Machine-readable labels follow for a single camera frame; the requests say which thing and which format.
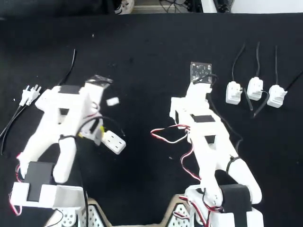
shoe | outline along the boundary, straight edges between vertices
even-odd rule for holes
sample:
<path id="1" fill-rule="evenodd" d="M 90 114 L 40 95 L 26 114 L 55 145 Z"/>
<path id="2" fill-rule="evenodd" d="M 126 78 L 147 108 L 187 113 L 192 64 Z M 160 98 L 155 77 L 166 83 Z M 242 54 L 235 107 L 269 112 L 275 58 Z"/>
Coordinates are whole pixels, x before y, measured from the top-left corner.
<path id="1" fill-rule="evenodd" d="M 115 10 L 116 14 L 130 14 L 134 8 L 134 0 L 122 0 L 121 5 Z"/>

white connector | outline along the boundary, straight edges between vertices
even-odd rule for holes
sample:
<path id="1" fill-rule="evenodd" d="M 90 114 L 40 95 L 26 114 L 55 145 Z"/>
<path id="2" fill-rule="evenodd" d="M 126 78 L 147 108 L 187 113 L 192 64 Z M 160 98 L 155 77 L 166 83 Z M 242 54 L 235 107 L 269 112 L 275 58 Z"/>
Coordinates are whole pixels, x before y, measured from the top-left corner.
<path id="1" fill-rule="evenodd" d="M 247 87 L 247 95 L 250 99 L 258 101 L 262 97 L 263 80 L 259 77 L 253 77 L 250 79 Z"/>
<path id="2" fill-rule="evenodd" d="M 273 85 L 269 89 L 269 99 L 267 105 L 280 108 L 283 105 L 284 97 L 287 94 L 287 91 L 284 91 L 279 85 Z"/>
<path id="3" fill-rule="evenodd" d="M 24 106 L 25 104 L 31 105 L 32 102 L 40 95 L 39 91 L 41 90 L 41 87 L 38 87 L 37 84 L 35 85 L 35 87 L 32 87 L 30 90 L 28 89 L 29 89 L 29 85 L 22 92 L 21 101 L 19 103 L 20 106 Z"/>
<path id="4" fill-rule="evenodd" d="M 226 103 L 237 105 L 241 101 L 242 88 L 235 81 L 228 83 L 226 88 Z"/>
<path id="5" fill-rule="evenodd" d="M 104 143 L 104 145 L 111 149 L 116 155 L 120 154 L 126 147 L 126 142 L 112 131 L 104 133 L 102 143 Z"/>
<path id="6" fill-rule="evenodd" d="M 113 106 L 113 105 L 117 105 L 119 104 L 119 98 L 118 97 L 113 97 L 113 98 L 110 98 L 108 100 L 106 100 L 106 103 L 108 106 Z"/>

black cable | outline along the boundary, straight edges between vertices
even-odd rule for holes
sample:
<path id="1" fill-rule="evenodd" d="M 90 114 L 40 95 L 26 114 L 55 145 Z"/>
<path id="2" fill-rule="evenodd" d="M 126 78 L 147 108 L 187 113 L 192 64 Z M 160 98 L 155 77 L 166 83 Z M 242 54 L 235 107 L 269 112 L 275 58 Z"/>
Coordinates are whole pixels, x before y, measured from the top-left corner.
<path id="1" fill-rule="evenodd" d="M 93 121 L 93 120 L 97 120 L 97 119 L 103 119 L 103 120 L 109 120 L 111 121 L 117 128 L 120 129 L 123 137 L 125 137 L 125 133 L 123 131 L 123 129 L 120 127 L 120 125 L 112 118 L 110 117 L 106 117 L 106 116 L 96 116 L 96 117 L 92 117 L 90 119 L 88 119 L 87 121 L 85 121 L 78 129 L 77 133 L 76 133 L 76 136 L 81 132 L 82 128 L 89 122 Z"/>
<path id="2" fill-rule="evenodd" d="M 225 126 L 227 126 L 227 128 L 228 128 L 233 134 L 235 134 L 237 137 L 239 137 L 239 140 L 238 140 L 238 142 L 236 143 L 236 146 L 235 146 L 235 150 L 236 150 L 236 152 L 238 153 L 239 145 L 240 145 L 240 143 L 243 142 L 243 140 L 244 140 L 243 137 L 242 137 L 239 133 L 237 133 L 237 132 L 232 128 L 232 126 L 227 122 L 227 120 L 225 120 L 225 119 L 219 114 L 217 108 L 215 107 L 215 105 L 214 105 L 214 103 L 213 103 L 213 101 L 212 101 L 212 97 L 211 97 L 210 94 L 208 94 L 207 98 L 208 98 L 209 103 L 211 104 L 211 107 L 213 108 L 214 113 L 215 113 L 216 115 L 218 115 L 218 116 L 221 118 L 222 122 L 225 124 Z"/>
<path id="3" fill-rule="evenodd" d="M 60 80 L 60 82 L 57 84 L 58 86 L 61 86 L 62 84 L 65 84 L 65 82 L 67 81 L 73 67 L 76 61 L 76 55 L 77 55 L 77 51 L 76 49 L 74 49 L 74 53 L 73 53 L 73 57 L 72 57 L 72 61 L 71 61 L 71 67 L 70 70 L 68 71 L 68 73 Z"/>
<path id="4" fill-rule="evenodd" d="M 237 56 L 236 56 L 236 58 L 235 58 L 235 60 L 234 60 L 234 62 L 233 62 L 233 64 L 232 64 L 232 80 L 233 80 L 233 81 L 235 81 L 235 76 L 234 76 L 235 65 L 236 65 L 238 59 L 240 58 L 240 56 L 242 55 L 242 53 L 244 52 L 245 46 L 246 46 L 246 45 L 243 44 L 243 46 L 241 47 L 239 53 L 237 54 Z"/>
<path id="5" fill-rule="evenodd" d="M 212 77 L 212 78 L 215 79 L 215 80 L 212 82 L 211 87 L 213 87 L 213 85 L 214 85 L 214 84 L 217 82 L 217 80 L 218 80 L 218 76 L 217 76 L 217 75 L 215 75 L 215 74 L 207 74 L 207 75 L 204 75 L 204 76 L 200 77 L 199 79 L 196 79 L 196 80 L 193 82 L 193 84 L 202 83 L 201 80 L 203 80 L 205 77 Z"/>
<path id="6" fill-rule="evenodd" d="M 250 107 L 250 111 L 253 111 L 253 110 L 254 110 L 254 107 L 252 106 L 252 103 L 251 103 L 251 101 L 250 101 L 250 98 L 249 98 L 249 96 L 248 96 L 248 94 L 247 94 L 246 89 L 243 87 L 242 90 L 243 90 L 244 95 L 245 95 L 245 97 L 246 97 L 247 104 L 248 104 L 248 106 Z"/>
<path id="7" fill-rule="evenodd" d="M 64 214 L 60 211 L 60 210 L 58 210 L 58 209 L 56 209 L 57 211 L 59 211 L 61 214 L 62 214 L 62 217 L 61 217 L 61 219 L 57 222 L 57 223 L 55 223 L 55 224 L 52 224 L 52 225 L 50 225 L 50 226 L 46 226 L 46 227 L 52 227 L 52 226 L 56 226 L 56 225 L 58 225 L 61 221 L 62 221 L 62 219 L 63 219 L 63 217 L 64 217 Z"/>
<path id="8" fill-rule="evenodd" d="M 165 7 L 162 5 L 162 2 L 163 0 L 159 0 L 159 4 L 162 6 L 162 8 L 164 9 L 164 11 L 166 12 L 166 13 L 168 13 L 168 11 L 165 9 Z"/>
<path id="9" fill-rule="evenodd" d="M 27 107 L 27 105 L 24 106 L 19 106 L 16 110 L 16 112 L 14 113 L 13 117 L 11 118 L 11 120 L 9 121 L 9 123 L 7 124 L 7 126 L 4 128 L 4 130 L 2 131 L 0 138 L 2 137 L 2 144 L 1 144 L 1 150 L 0 150 L 0 155 L 3 155 L 4 152 L 4 146 L 5 146 L 5 141 L 8 135 L 8 131 L 10 130 L 13 122 L 17 119 L 17 117 L 25 110 L 25 108 Z"/>
<path id="10" fill-rule="evenodd" d="M 299 74 L 297 74 L 297 76 L 293 79 L 292 82 L 290 82 L 290 84 L 287 86 L 285 91 L 288 91 L 302 75 L 303 75 L 303 70 L 299 72 Z"/>
<path id="11" fill-rule="evenodd" d="M 278 46 L 275 47 L 275 62 L 276 62 L 276 84 L 279 83 L 279 76 L 278 76 Z"/>
<path id="12" fill-rule="evenodd" d="M 256 77 L 260 76 L 260 56 L 259 56 L 259 50 L 260 50 L 260 42 L 258 42 L 258 44 L 257 44 L 257 51 L 256 51 L 257 64 L 258 64 L 258 68 L 257 68 L 257 72 L 256 72 Z"/>
<path id="13" fill-rule="evenodd" d="M 262 91 L 263 93 L 266 93 L 266 98 L 263 101 L 263 103 L 259 106 L 259 108 L 254 112 L 253 118 L 257 116 L 257 114 L 266 106 L 267 101 L 269 100 L 269 93 L 267 91 Z"/>

floor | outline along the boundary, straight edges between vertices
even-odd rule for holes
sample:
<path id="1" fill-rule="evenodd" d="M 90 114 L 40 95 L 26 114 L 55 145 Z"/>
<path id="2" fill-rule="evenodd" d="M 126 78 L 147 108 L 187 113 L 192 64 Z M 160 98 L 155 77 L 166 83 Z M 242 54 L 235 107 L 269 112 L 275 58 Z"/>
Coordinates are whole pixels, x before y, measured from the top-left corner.
<path id="1" fill-rule="evenodd" d="M 188 13 L 186 5 L 183 4 L 185 0 L 176 0 L 176 4 L 171 4 L 168 1 L 135 0 L 132 13 Z"/>

black circuit board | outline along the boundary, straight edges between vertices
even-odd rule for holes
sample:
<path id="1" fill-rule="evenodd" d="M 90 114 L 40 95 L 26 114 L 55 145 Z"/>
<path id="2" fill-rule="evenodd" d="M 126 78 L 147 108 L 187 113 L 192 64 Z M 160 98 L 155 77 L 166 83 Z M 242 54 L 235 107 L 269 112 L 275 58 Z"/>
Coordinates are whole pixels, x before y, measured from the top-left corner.
<path id="1" fill-rule="evenodd" d="M 190 63 L 190 81 L 194 82 L 197 79 L 204 77 L 199 80 L 200 83 L 211 84 L 213 82 L 212 77 L 207 75 L 212 74 L 212 65 L 209 63 L 191 62 Z"/>

